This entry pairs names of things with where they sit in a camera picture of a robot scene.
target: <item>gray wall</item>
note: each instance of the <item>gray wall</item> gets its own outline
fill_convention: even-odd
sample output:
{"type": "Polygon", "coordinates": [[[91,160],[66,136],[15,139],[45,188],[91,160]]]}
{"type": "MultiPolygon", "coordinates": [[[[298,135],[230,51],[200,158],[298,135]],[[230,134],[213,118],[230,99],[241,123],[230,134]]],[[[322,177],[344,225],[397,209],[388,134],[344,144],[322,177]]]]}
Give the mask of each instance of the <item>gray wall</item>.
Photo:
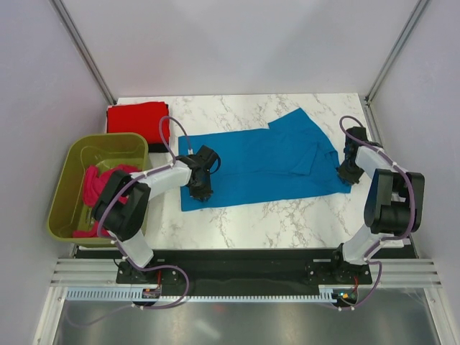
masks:
{"type": "Polygon", "coordinates": [[[2,2],[0,81],[0,342],[30,344],[68,252],[45,231],[57,177],[106,104],[47,0],[2,2]]]}
{"type": "Polygon", "coordinates": [[[366,93],[416,0],[63,0],[116,98],[366,93]]]}
{"type": "Polygon", "coordinates": [[[425,175],[415,236],[460,321],[460,2],[432,1],[374,103],[395,160],[425,175]]]}

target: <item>folded red towel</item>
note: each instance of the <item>folded red towel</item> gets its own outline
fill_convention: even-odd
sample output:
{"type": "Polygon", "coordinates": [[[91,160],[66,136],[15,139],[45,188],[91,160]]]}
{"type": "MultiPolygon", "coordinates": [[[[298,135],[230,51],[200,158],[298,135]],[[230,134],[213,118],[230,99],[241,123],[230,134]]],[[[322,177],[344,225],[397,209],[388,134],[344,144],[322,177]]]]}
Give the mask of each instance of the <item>folded red towel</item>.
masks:
{"type": "MultiPolygon", "coordinates": [[[[169,109],[165,102],[111,106],[107,110],[107,133],[138,133],[147,140],[150,152],[166,152],[158,125],[161,118],[168,115],[169,109]]],[[[162,132],[169,143],[169,119],[163,121],[162,132]]]]}
{"type": "MultiPolygon", "coordinates": [[[[101,176],[98,177],[99,170],[94,165],[91,165],[85,172],[85,178],[83,180],[83,203],[87,206],[94,207],[97,200],[99,199],[102,190],[109,181],[110,176],[115,170],[123,170],[126,173],[136,173],[139,171],[136,167],[131,165],[119,165],[113,169],[103,172],[101,176]]],[[[128,198],[120,197],[119,201],[121,203],[126,203],[128,198]]],[[[90,231],[84,230],[75,230],[72,233],[72,236],[75,238],[86,238],[86,237],[96,237],[97,236],[98,222],[96,221],[93,225],[93,228],[90,231]]],[[[102,229],[102,234],[108,236],[109,233],[107,230],[102,229]]]]}

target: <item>metal frame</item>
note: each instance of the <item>metal frame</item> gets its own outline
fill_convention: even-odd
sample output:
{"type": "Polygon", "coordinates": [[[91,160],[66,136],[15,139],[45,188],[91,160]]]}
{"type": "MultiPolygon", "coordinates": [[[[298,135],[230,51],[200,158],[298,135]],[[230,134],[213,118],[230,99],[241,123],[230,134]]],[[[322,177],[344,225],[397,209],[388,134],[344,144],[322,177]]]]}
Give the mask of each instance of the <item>metal frame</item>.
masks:
{"type": "Polygon", "coordinates": [[[390,51],[386,61],[384,62],[380,72],[375,79],[375,82],[372,84],[369,93],[366,96],[367,102],[372,102],[372,100],[377,95],[380,86],[382,85],[383,80],[388,74],[388,71],[392,67],[393,63],[395,62],[396,58],[399,56],[401,51],[403,50],[405,44],[407,43],[409,37],[411,36],[415,26],[417,25],[418,21],[422,17],[422,14],[425,12],[428,4],[431,0],[418,0],[417,4],[414,7],[414,10],[410,13],[409,19],[406,21],[405,26],[403,27],[399,37],[397,38],[393,48],[390,51]]]}
{"type": "MultiPolygon", "coordinates": [[[[423,288],[441,344],[460,344],[452,326],[452,318],[446,312],[446,301],[441,298],[442,285],[433,260],[381,259],[380,261],[383,263],[383,271],[377,289],[423,288]]],[[[370,270],[373,276],[377,274],[376,267],[371,266],[370,270]]],[[[156,287],[156,285],[116,284],[117,272],[118,268],[112,259],[59,259],[33,344],[52,344],[66,299],[97,301],[130,300],[133,297],[141,299],[140,289],[156,287]]],[[[267,296],[266,298],[189,298],[188,301],[325,303],[331,301],[333,289],[350,287],[320,285],[319,288],[321,295],[315,298],[312,296],[284,296],[282,298],[267,296]]]]}
{"type": "Polygon", "coordinates": [[[83,38],[81,37],[80,32],[78,31],[75,22],[73,21],[64,3],[61,0],[50,0],[50,3],[52,7],[55,9],[56,14],[59,17],[60,21],[63,23],[65,29],[67,30],[67,33],[72,39],[73,45],[75,45],[75,48],[80,54],[81,58],[83,59],[83,62],[91,72],[91,75],[93,76],[94,81],[98,85],[103,96],[109,104],[116,104],[116,99],[114,98],[114,95],[110,91],[110,88],[107,86],[104,77],[102,76],[96,63],[94,62],[93,57],[91,56],[88,48],[86,47],[85,41],[83,41],[83,38]]]}

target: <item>plastic laundry basket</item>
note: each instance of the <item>plastic laundry basket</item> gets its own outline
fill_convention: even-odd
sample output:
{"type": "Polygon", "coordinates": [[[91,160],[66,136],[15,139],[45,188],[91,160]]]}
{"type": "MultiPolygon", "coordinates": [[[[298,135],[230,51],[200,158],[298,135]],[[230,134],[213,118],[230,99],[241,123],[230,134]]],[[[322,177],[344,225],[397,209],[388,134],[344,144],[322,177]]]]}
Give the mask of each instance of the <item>plastic laundry basket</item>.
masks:
{"type": "MultiPolygon", "coordinates": [[[[75,230],[89,231],[93,227],[91,208],[83,204],[83,178],[90,165],[103,173],[120,164],[140,170],[151,168],[147,142],[135,133],[98,134],[81,138],[69,150],[60,174],[48,217],[51,235],[64,242],[85,247],[110,246],[108,239],[98,237],[73,238],[75,230]]],[[[145,232],[147,214],[142,228],[145,232]]]]}

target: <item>marble table surface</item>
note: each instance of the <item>marble table surface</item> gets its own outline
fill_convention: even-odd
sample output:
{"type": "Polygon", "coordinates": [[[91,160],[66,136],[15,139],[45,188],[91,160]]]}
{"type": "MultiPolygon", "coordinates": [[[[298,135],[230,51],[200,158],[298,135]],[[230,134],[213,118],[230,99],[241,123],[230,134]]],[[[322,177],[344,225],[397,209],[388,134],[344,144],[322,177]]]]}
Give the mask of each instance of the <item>marble table surface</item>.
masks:
{"type": "MultiPolygon", "coordinates": [[[[366,123],[355,93],[273,94],[240,96],[165,96],[120,98],[118,104],[164,101],[170,115],[190,135],[268,128],[267,123],[302,108],[319,125],[344,159],[343,115],[366,123]]],[[[352,121],[346,123],[351,127],[352,121]]],[[[170,144],[178,152],[178,126],[171,126],[170,144]]],[[[170,156],[150,154],[154,167],[170,156]]],[[[179,188],[149,203],[146,240],[153,249],[259,249],[337,247],[364,223],[370,179],[363,175],[350,194],[274,201],[198,211],[180,210],[179,188]]]]}

